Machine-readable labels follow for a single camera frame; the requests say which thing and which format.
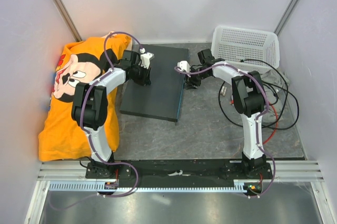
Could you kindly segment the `dark blue network switch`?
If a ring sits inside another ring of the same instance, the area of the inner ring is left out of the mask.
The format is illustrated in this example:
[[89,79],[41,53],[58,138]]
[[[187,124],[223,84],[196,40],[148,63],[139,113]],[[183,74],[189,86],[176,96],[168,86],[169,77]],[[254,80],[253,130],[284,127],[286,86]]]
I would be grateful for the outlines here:
[[149,86],[128,81],[122,97],[120,112],[126,115],[159,119],[176,123],[182,103],[184,75],[175,71],[180,61],[190,58],[186,48],[144,45],[153,53]]

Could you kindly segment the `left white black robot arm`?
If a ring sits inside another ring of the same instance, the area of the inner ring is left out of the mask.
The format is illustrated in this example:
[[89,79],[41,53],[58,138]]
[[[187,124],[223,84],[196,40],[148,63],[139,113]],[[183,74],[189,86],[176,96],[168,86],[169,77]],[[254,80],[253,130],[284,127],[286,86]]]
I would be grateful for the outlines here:
[[103,178],[115,174],[113,151],[109,147],[104,124],[108,115],[107,96],[128,80],[140,86],[151,84],[151,60],[154,54],[126,50],[122,59],[102,76],[90,83],[79,83],[75,87],[71,117],[85,132],[91,148],[91,158],[100,162],[97,172]]

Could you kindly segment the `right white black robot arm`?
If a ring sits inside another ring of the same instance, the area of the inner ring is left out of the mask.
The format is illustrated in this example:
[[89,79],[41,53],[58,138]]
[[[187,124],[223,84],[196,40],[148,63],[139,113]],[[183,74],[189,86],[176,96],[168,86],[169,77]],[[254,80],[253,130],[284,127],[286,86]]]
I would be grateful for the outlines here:
[[208,77],[218,78],[232,87],[233,104],[242,119],[244,148],[241,172],[246,178],[260,173],[259,164],[265,161],[262,143],[262,116],[269,110],[269,102],[259,72],[240,70],[222,58],[213,57],[211,50],[198,52],[199,65],[178,62],[175,70],[185,75],[187,85],[199,87]]

